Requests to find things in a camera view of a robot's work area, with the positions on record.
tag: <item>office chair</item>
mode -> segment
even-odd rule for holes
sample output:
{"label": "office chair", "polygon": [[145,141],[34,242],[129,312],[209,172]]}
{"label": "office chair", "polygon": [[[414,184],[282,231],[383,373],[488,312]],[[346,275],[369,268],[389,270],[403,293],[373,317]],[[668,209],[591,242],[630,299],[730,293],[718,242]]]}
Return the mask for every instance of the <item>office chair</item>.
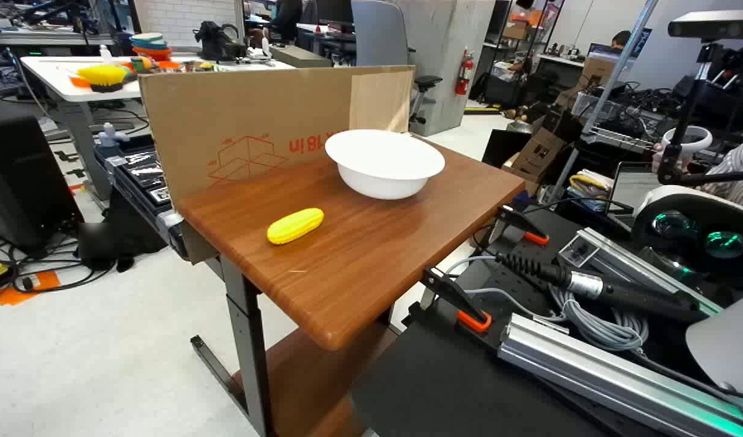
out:
{"label": "office chair", "polygon": [[[352,0],[355,25],[355,65],[412,65],[411,45],[406,37],[403,9],[391,0]],[[442,77],[418,76],[411,105],[411,124],[425,124],[419,107],[425,92],[431,89]]]}

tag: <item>workshop floor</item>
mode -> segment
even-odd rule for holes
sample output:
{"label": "workshop floor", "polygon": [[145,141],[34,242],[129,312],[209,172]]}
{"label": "workshop floor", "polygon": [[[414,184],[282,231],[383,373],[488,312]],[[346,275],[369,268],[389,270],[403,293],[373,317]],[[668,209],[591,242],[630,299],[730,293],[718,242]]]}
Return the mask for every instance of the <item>workshop floor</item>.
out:
{"label": "workshop floor", "polygon": [[[436,142],[481,157],[500,116],[466,116]],[[89,221],[100,209],[86,195]],[[469,254],[462,246],[442,268]],[[401,322],[407,292],[394,310]],[[294,322],[262,299],[265,337],[275,345]],[[0,306],[0,437],[255,435],[190,348],[202,334],[236,368],[220,281],[173,249],[140,258],[134,271],[82,289]]]}

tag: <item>shelf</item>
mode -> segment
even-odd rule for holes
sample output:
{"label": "shelf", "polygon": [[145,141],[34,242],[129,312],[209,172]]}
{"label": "shelf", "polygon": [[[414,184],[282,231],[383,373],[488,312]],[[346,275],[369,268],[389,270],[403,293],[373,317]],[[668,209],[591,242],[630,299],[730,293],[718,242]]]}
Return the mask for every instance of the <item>shelf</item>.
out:
{"label": "shelf", "polygon": [[336,352],[311,342],[301,329],[267,352],[275,435],[362,435],[350,388],[395,334],[373,322]]}

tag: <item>white bowl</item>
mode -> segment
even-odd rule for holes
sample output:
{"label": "white bowl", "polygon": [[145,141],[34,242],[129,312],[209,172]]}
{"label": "white bowl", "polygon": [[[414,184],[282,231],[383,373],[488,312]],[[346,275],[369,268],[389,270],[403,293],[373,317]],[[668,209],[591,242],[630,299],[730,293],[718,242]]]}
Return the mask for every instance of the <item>white bowl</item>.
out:
{"label": "white bowl", "polygon": [[340,130],[326,141],[344,184],[370,198],[406,198],[445,169],[445,155],[395,130]]}

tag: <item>yellow sponge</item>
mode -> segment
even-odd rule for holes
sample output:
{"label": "yellow sponge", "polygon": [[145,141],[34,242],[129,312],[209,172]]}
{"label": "yellow sponge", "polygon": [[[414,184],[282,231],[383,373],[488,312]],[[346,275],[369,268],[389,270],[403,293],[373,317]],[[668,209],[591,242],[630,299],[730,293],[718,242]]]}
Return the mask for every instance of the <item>yellow sponge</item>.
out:
{"label": "yellow sponge", "polygon": [[129,79],[129,67],[116,64],[100,64],[80,67],[77,76],[97,92],[122,89]]}

